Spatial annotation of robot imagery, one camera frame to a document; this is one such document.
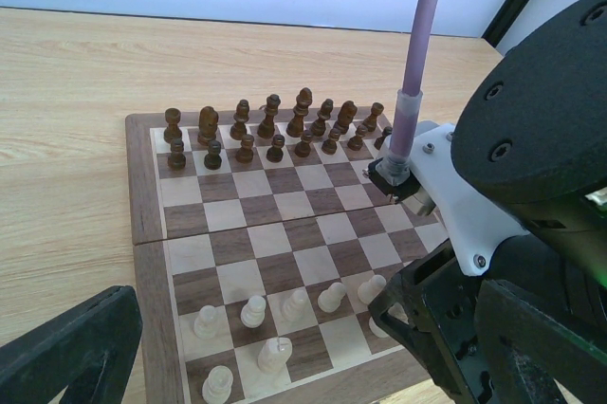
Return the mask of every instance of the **white chess piece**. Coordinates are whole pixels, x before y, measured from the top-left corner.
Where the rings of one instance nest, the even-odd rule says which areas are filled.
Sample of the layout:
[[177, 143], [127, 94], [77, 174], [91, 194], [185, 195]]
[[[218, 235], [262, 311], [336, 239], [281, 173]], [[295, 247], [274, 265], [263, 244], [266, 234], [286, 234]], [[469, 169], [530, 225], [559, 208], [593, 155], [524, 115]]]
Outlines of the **white chess piece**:
[[266, 341], [257, 357], [257, 366], [266, 374], [279, 372], [293, 353], [289, 338], [271, 338]]
[[295, 290], [283, 304], [283, 317], [287, 321], [296, 321], [304, 314], [305, 304], [309, 298], [302, 288]]
[[341, 300], [345, 296], [345, 285], [333, 283], [319, 296], [319, 308], [323, 312], [335, 312], [340, 307]]
[[377, 326], [376, 321], [373, 320], [373, 317], [369, 319], [369, 328], [371, 328], [371, 332], [378, 338], [388, 338], [388, 333]]
[[202, 340], [213, 338], [219, 328], [217, 309], [213, 306], [203, 306], [193, 321], [193, 331]]
[[381, 292], [385, 286], [386, 278], [380, 274], [376, 274], [369, 281], [360, 285], [358, 292], [359, 299], [363, 303], [369, 304], [377, 295], [379, 295], [379, 292]]
[[226, 366], [215, 366], [202, 384], [202, 398], [207, 404], [224, 404], [230, 397], [234, 375]]
[[259, 295], [250, 297], [240, 312], [240, 320], [246, 328], [257, 328], [264, 322], [265, 316], [266, 300]]

